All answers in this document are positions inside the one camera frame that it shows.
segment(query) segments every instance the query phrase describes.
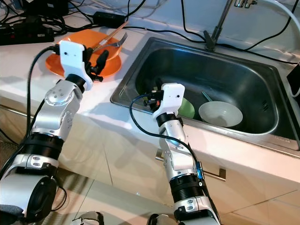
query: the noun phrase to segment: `drawer handle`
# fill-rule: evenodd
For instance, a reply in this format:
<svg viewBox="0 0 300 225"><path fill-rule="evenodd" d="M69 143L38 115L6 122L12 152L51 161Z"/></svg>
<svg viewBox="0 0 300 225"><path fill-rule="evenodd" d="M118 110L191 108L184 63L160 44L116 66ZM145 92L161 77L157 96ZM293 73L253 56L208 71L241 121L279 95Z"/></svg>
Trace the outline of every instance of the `drawer handle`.
<svg viewBox="0 0 300 225"><path fill-rule="evenodd" d="M162 155L162 150L158 149L156 152L156 156L155 159L159 160L159 161L163 161L164 158L161 156ZM226 170L225 169L219 169L219 174L214 174L208 171L203 170L204 175L211 177L211 178L215 178L217 180L226 182Z"/></svg>
<svg viewBox="0 0 300 225"><path fill-rule="evenodd" d="M9 112L12 112L12 113L15 113L15 114L18 114L18 115L21 115L21 116L25 116L27 117L27 114L19 111L19 110L16 110L16 109L13 109L13 108L10 108L8 106L5 106L5 105L1 105L0 104L0 109L4 109L6 111L9 111Z"/></svg>

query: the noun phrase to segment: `orange bowl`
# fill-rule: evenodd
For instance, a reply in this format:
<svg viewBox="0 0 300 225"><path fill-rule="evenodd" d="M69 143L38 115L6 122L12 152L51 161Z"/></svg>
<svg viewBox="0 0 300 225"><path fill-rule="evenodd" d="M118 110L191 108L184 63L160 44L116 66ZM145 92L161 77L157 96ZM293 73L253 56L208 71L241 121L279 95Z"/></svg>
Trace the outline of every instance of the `orange bowl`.
<svg viewBox="0 0 300 225"><path fill-rule="evenodd" d="M85 45L87 48L89 48L89 47L94 47L95 45L97 45L106 36L107 36L107 34L96 32L93 30L82 30L80 32L71 34L70 36L63 38L62 40L76 42L76 43ZM111 43L114 43L117 41L118 41L117 39L111 38L107 41L106 44L111 44ZM96 51L92 54L92 56L90 58L90 62L94 66L94 65L96 65L97 58L99 57L99 55L101 55L101 53L104 50L108 50L108 52L109 52L108 58L106 61L106 65L105 65L104 69L102 70L100 76L108 77L110 75L115 74L116 72L118 72L121 69L122 62L119 57L121 48L122 48L122 46L120 46L120 47L109 46L109 47L100 49L99 51ZM50 55L46 59L45 64L46 64L46 67L53 73L64 76L64 70L61 66L59 55L55 55L55 54Z"/></svg>

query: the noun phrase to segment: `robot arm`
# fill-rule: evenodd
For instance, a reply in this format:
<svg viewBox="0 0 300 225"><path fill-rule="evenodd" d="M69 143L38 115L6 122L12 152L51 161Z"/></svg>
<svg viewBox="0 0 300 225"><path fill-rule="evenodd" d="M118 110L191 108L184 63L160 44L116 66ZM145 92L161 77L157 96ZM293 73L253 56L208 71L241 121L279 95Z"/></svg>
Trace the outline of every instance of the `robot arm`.
<svg viewBox="0 0 300 225"><path fill-rule="evenodd" d="M181 106L184 86L177 83L162 85L163 98L153 113L159 133L188 144L180 120L176 117ZM220 225L218 213L209 197L201 163L195 162L182 144L161 138L164 167L174 200L174 216L186 225Z"/></svg>
<svg viewBox="0 0 300 225"><path fill-rule="evenodd" d="M51 211L57 190L53 176L62 145L80 107L83 92L91 89L94 80L101 80L97 75L108 56L108 51L104 51L97 65L92 67L89 63L91 50L83 45L61 41L59 52L66 79L46 93L21 154L15 157L0 180L1 214L25 223L40 221ZM5 218L0 219L1 224L5 222Z"/></svg>

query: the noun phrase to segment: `kitchen countertop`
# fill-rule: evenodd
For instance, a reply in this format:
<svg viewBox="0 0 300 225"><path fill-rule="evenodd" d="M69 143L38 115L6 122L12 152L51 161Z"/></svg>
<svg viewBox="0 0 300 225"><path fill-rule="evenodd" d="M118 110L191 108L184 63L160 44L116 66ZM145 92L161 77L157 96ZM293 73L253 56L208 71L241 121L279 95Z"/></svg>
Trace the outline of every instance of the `kitchen countertop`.
<svg viewBox="0 0 300 225"><path fill-rule="evenodd" d="M111 32L110 29L97 28L94 30ZM142 133L130 119L128 109L111 103L110 97L149 37L167 37L171 41L179 39L178 37L154 34L143 30L127 30L127 33L128 38L120 52L121 70L114 76L105 78L103 82L95 82L92 90L84 93L78 113L85 118L92 119L103 129L114 130L124 135L130 133L135 138L158 146L158 139ZM57 42L60 39L62 37L57 37L55 41ZM186 44L204 48L204 45L188 41ZM26 108L26 83L30 65L37 53L49 45L50 43L0 46L1 104L15 107L13 103L18 103L23 106L23 109ZM287 74L293 68L291 65L244 52L224 48L217 48L216 52L273 65L281 74L284 85L287 84ZM31 82L32 110L38 107L45 93L60 79L60 76L51 73L45 67L45 59L49 54L44 54L33 70ZM300 110L293 99L292 106L299 122ZM138 111L134 113L143 128L157 133L157 124L155 122L149 123L151 115ZM188 125L184 126L184 130L200 160L204 159L225 168L255 174L260 177L271 176L300 183L300 174L296 170L296 168L300 168L300 158L284 155Z"/></svg>

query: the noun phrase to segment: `sink basin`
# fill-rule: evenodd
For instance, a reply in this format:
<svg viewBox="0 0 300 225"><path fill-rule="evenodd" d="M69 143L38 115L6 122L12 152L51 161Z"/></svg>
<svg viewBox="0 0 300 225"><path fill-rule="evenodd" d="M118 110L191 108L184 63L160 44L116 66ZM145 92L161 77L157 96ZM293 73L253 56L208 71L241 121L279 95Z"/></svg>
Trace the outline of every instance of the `sink basin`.
<svg viewBox="0 0 300 225"><path fill-rule="evenodd" d="M184 98L194 106L195 115L183 117L184 124L281 152L299 150L300 128L273 66L152 37L111 101L128 107L133 98L163 83L185 86ZM238 107L243 113L242 122L227 128L203 122L198 114L199 107L207 102L203 90L214 101ZM142 101L134 108L151 112Z"/></svg>

